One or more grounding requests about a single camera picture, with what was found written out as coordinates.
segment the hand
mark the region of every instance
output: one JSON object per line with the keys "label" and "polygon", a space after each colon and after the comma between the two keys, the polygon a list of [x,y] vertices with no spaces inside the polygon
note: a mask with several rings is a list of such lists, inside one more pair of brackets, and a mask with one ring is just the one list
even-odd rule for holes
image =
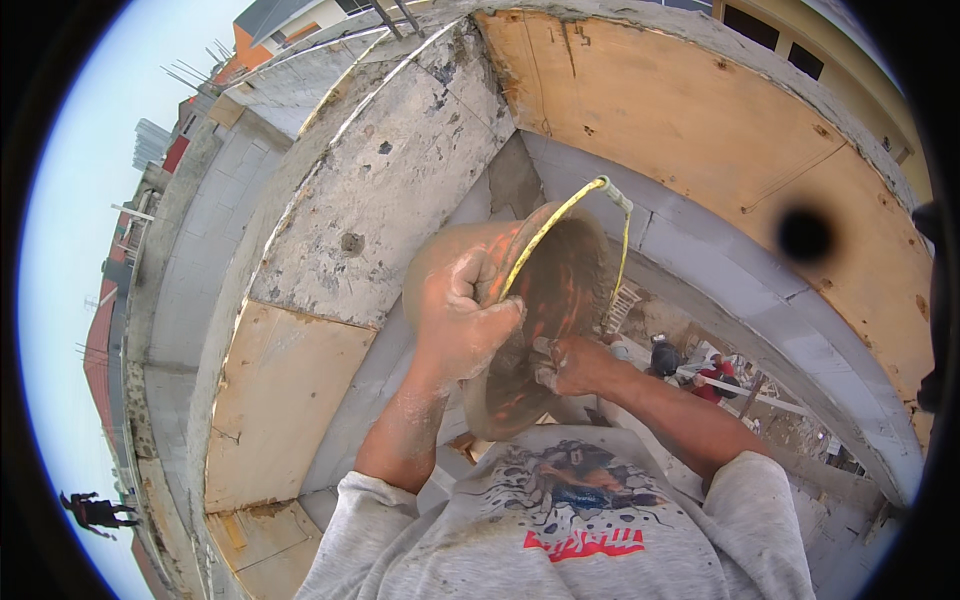
{"label": "hand", "polygon": [[598,394],[605,373],[619,362],[607,347],[579,336],[562,340],[537,338],[534,350],[553,362],[551,366],[536,368],[537,382],[560,396]]}
{"label": "hand", "polygon": [[474,284],[493,279],[495,273],[481,249],[430,272],[423,282],[412,372],[427,372],[447,385],[471,379],[490,364],[525,316],[519,297],[486,309],[473,299]]}

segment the sleeve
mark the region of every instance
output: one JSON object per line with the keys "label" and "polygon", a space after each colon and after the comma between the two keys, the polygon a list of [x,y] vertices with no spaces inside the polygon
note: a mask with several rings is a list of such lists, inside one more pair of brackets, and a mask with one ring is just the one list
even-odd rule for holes
{"label": "sleeve", "polygon": [[769,599],[814,598],[790,484],[773,459],[741,452],[713,477],[703,512],[731,598],[748,595],[742,586]]}
{"label": "sleeve", "polygon": [[296,600],[357,594],[373,563],[417,520],[417,497],[351,471],[337,486],[337,507]]}

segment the red shirt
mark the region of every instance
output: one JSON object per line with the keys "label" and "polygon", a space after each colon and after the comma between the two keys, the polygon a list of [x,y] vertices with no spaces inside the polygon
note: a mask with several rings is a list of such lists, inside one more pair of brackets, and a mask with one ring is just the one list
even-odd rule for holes
{"label": "red shirt", "polygon": [[[719,379],[720,375],[729,375],[733,377],[733,365],[727,361],[724,361],[720,364],[718,369],[700,369],[697,371],[697,374],[700,374],[707,379]],[[710,384],[700,386],[693,391],[693,394],[703,398],[708,402],[713,402],[714,404],[720,403],[721,396],[717,394],[717,389]]]}

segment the gray sweatshirt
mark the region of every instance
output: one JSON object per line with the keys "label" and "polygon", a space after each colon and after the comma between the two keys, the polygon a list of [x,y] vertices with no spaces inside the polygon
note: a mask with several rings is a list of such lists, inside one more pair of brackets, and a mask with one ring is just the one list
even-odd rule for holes
{"label": "gray sweatshirt", "polygon": [[743,452],[706,502],[636,434],[541,425],[495,444],[450,499],[352,471],[297,594],[308,598],[813,598],[783,469]]}

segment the person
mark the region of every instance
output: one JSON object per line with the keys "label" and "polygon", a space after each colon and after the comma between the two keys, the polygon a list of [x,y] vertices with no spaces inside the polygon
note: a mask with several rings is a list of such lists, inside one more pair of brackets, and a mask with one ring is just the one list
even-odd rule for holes
{"label": "person", "polygon": [[101,532],[95,529],[93,525],[119,529],[120,527],[133,527],[139,524],[140,521],[138,520],[120,520],[115,516],[116,513],[135,513],[136,509],[133,506],[124,506],[123,504],[113,506],[109,500],[89,501],[89,498],[95,498],[98,495],[96,492],[74,493],[71,494],[70,499],[67,500],[66,497],[63,496],[63,491],[61,491],[60,504],[63,505],[63,508],[73,513],[73,517],[77,519],[77,524],[103,538],[116,540],[115,536]]}
{"label": "person", "polygon": [[521,299],[473,300],[495,275],[485,257],[426,278],[409,371],[338,486],[296,598],[813,598],[786,475],[763,442],[582,337],[537,338],[537,381],[641,420],[709,483],[703,504],[670,486],[633,431],[549,424],[491,446],[446,502],[418,512],[450,387],[523,321]]}
{"label": "person", "polygon": [[720,399],[727,397],[727,395],[722,394],[721,390],[711,386],[709,383],[707,383],[707,380],[715,379],[730,383],[732,385],[739,385],[739,383],[733,376],[733,365],[730,363],[730,361],[724,360],[722,354],[714,354],[710,360],[713,361],[713,369],[700,369],[697,371],[697,374],[693,377],[692,393],[708,402],[719,404]]}

